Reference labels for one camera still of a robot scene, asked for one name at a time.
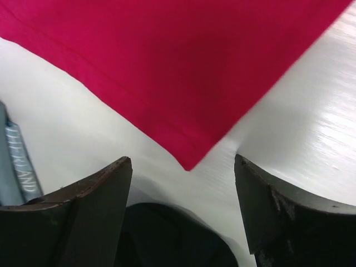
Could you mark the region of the black t shirt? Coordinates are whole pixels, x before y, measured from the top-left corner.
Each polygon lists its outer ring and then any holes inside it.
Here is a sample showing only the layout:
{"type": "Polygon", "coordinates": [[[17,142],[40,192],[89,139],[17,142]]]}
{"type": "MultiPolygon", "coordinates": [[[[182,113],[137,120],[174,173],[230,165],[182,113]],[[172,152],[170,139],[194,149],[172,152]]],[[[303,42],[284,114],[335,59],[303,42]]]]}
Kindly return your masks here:
{"type": "Polygon", "coordinates": [[[176,209],[155,203],[129,206],[121,228],[115,266],[233,267],[225,241],[176,209]]]}

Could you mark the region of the red t shirt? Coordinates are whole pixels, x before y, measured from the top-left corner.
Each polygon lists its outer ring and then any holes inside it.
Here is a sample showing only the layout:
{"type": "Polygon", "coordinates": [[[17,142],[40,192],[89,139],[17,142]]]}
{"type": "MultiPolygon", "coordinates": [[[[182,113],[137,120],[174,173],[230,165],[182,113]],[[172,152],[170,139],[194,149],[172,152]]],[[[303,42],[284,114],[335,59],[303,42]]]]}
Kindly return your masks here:
{"type": "Polygon", "coordinates": [[[2,1],[1,37],[192,170],[350,1],[2,1]]]}

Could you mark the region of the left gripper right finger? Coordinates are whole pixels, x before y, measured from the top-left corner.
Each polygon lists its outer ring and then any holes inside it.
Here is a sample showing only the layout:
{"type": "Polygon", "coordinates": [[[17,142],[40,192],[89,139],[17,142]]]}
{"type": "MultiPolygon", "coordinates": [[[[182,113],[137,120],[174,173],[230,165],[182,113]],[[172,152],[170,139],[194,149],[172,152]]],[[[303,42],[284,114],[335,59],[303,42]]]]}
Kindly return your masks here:
{"type": "Polygon", "coordinates": [[[305,191],[241,155],[234,171],[257,266],[355,266],[355,206],[305,191]]]}

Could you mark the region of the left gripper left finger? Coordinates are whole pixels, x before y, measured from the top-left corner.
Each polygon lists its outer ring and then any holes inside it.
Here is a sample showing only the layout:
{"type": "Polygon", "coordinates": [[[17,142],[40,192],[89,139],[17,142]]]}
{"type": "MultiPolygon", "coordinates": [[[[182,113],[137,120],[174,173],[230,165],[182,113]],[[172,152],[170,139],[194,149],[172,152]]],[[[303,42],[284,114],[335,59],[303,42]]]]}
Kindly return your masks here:
{"type": "Polygon", "coordinates": [[[1,207],[2,266],[113,266],[132,178],[122,157],[20,206],[1,207]]]}

